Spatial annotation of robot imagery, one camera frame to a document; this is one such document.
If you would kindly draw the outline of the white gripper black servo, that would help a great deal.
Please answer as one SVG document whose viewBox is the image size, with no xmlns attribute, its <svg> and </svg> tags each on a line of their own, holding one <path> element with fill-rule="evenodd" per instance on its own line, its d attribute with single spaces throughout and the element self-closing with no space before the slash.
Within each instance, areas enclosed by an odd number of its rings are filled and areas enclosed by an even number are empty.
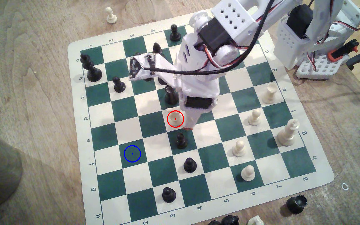
<svg viewBox="0 0 360 225">
<path fill-rule="evenodd" d="M 220 94 L 218 78 L 225 75 L 196 75 L 196 70 L 202 68 L 207 60 L 205 51 L 194 47 L 200 41 L 198 34 L 185 35 L 175 61 L 176 69 L 193 73 L 181 76 L 181 89 L 177 90 L 180 109 L 186 113 L 183 123 L 185 130 L 193 130 L 200 116 L 215 107 Z"/>
</svg>

